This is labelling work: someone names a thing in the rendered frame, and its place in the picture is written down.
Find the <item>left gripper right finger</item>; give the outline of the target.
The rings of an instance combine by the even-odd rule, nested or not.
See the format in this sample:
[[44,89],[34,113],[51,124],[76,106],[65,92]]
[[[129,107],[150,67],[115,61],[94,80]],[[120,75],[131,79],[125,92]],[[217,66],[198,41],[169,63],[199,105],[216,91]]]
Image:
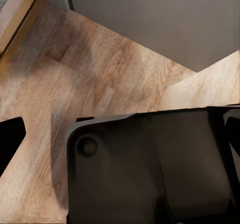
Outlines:
[[229,117],[227,119],[224,135],[240,157],[240,119]]

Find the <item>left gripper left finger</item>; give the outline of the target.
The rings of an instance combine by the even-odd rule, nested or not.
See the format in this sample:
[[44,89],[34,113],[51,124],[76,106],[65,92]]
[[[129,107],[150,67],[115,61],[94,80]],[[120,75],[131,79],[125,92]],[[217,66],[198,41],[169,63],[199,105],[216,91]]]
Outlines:
[[25,137],[22,117],[0,122],[0,177]]

